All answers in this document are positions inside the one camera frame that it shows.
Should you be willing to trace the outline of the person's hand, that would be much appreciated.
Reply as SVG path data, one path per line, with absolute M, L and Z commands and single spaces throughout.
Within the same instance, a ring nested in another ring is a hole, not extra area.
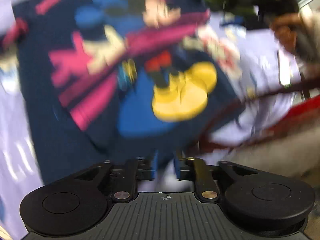
M 274 31 L 275 38 L 280 42 L 284 49 L 293 54 L 297 44 L 297 30 L 304 30 L 304 23 L 298 13 L 285 14 L 276 17 L 270 24 L 270 29 Z

